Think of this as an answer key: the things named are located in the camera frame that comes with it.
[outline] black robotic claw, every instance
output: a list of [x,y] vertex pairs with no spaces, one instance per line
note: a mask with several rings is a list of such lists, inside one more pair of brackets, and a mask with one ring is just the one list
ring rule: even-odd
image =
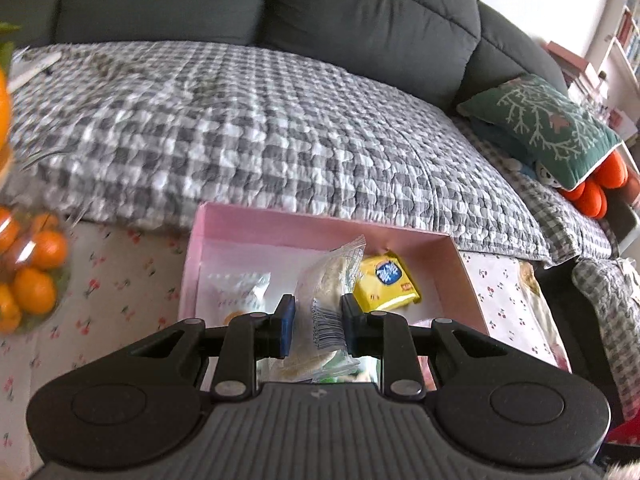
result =
[[350,294],[341,307],[349,353],[381,360],[379,389],[258,389],[256,361],[289,352],[292,296],[229,327],[187,319],[37,391],[27,424],[46,466],[36,477],[600,477],[590,462],[609,407],[587,381],[450,319],[408,326],[391,312],[363,314]]

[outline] transparent plastic container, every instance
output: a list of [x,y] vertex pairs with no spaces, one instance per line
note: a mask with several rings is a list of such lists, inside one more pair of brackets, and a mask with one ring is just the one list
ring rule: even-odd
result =
[[0,335],[39,326],[68,285],[68,224],[44,206],[44,184],[29,171],[51,155],[16,161],[9,146],[0,150]]

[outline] open cardboard box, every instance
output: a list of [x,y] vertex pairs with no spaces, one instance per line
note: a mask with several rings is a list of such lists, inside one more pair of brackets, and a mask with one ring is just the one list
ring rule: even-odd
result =
[[265,293],[273,312],[293,294],[298,275],[318,254],[364,235],[366,254],[395,252],[417,286],[420,303],[395,309],[415,324],[449,317],[488,334],[478,299],[452,239],[409,228],[296,214],[273,209],[205,203],[198,208],[182,276],[179,319],[202,318],[212,326],[207,276],[270,272]]

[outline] red plush toy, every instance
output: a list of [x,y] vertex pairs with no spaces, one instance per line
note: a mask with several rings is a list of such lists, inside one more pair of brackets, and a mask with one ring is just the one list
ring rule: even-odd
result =
[[583,183],[571,191],[558,189],[583,215],[600,220],[607,213],[607,197],[602,188],[616,189],[626,184],[628,169],[622,156],[613,151]]

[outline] sofa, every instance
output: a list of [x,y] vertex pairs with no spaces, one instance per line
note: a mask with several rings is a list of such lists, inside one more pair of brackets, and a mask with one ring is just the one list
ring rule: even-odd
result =
[[[448,232],[461,249],[540,272],[615,256],[638,224],[624,207],[601,224],[584,218],[450,117],[523,73],[566,94],[545,50],[481,0],[0,8],[22,25],[11,39],[32,48],[27,57],[63,55],[55,79],[37,76],[16,94],[14,128],[18,150],[70,153],[37,168],[62,212],[188,229],[201,200],[274,206]],[[579,358],[588,375],[590,358]]]

